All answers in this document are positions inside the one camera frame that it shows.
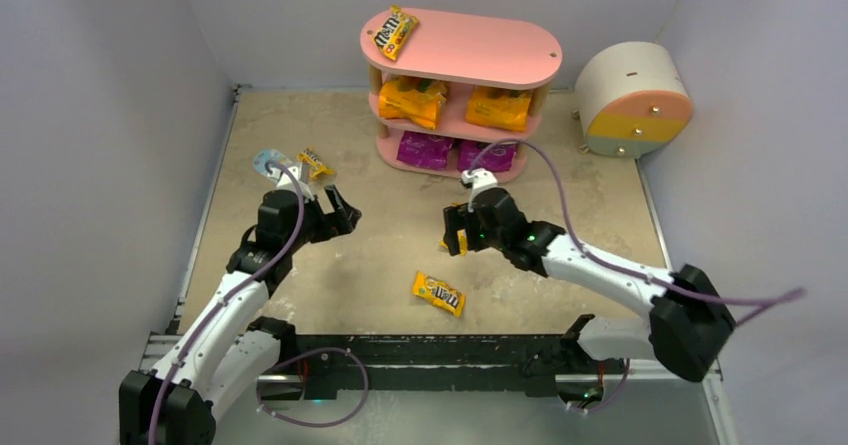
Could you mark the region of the small yellow M&M's bag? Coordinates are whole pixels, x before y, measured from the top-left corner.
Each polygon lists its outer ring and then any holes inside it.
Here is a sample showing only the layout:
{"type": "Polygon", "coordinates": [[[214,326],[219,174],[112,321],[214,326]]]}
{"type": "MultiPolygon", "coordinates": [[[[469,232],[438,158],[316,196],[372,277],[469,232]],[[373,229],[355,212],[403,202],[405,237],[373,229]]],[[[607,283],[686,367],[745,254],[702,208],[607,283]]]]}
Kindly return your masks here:
{"type": "Polygon", "coordinates": [[[336,174],[336,171],[325,163],[313,147],[306,147],[300,151],[298,159],[306,165],[311,180],[336,174]]]}

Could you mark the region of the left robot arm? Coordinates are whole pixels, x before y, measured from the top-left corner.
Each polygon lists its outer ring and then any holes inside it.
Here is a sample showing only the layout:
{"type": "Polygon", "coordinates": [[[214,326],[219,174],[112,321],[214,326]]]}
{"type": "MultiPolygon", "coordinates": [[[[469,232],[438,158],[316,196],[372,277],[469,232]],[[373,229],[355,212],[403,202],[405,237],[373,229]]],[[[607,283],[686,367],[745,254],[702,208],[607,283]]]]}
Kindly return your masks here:
{"type": "Polygon", "coordinates": [[[299,349],[294,326],[256,313],[303,245],[355,230],[360,211],[335,186],[324,191],[329,213],[298,181],[263,196],[257,224],[243,234],[192,326],[149,370],[131,371],[120,384],[120,443],[209,444],[218,421],[261,374],[307,375],[313,354],[299,349]]]}

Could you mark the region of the orange mango gummy bag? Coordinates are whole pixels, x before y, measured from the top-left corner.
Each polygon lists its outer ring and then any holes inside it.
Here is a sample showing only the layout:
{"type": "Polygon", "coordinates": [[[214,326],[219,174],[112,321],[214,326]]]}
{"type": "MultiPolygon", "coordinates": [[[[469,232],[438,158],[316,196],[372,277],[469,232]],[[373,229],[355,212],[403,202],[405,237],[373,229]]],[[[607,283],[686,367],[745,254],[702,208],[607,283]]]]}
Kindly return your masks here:
{"type": "Polygon", "coordinates": [[[424,129],[435,130],[447,95],[448,85],[444,81],[394,76],[380,89],[377,114],[385,119],[406,119],[424,129]]]}
{"type": "Polygon", "coordinates": [[[531,90],[475,86],[467,103],[465,120],[472,125],[524,132],[531,100],[531,90]]]}

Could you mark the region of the purple blackcurrant gummy bag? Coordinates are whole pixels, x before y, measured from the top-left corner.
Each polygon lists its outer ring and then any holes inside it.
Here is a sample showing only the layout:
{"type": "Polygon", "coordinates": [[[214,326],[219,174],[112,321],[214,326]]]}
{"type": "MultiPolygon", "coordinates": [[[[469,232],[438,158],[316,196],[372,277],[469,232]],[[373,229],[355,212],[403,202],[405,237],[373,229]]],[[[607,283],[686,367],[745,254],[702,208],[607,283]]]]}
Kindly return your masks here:
{"type": "MultiPolygon", "coordinates": [[[[472,169],[472,162],[488,147],[488,143],[463,140],[459,144],[457,170],[472,169]]],[[[509,171],[516,155],[515,144],[497,145],[477,162],[477,168],[485,168],[493,173],[509,171]]]]}
{"type": "Polygon", "coordinates": [[[396,159],[406,165],[428,170],[445,170],[454,146],[451,137],[405,131],[396,159]]]}

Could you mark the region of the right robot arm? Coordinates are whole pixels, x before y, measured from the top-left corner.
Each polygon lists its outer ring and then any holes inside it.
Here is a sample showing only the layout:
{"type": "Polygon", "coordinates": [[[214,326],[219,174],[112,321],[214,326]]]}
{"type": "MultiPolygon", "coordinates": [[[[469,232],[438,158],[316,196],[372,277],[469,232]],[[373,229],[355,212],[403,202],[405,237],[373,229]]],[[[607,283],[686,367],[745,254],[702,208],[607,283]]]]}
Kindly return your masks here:
{"type": "Polygon", "coordinates": [[[528,220],[503,188],[444,208],[443,220],[452,255],[464,235],[471,251],[494,249],[519,270],[581,286],[632,311],[631,319],[586,315],[571,326],[568,339],[593,360],[655,360],[700,382],[736,328],[701,269],[652,267],[589,246],[559,225],[528,220]]]}

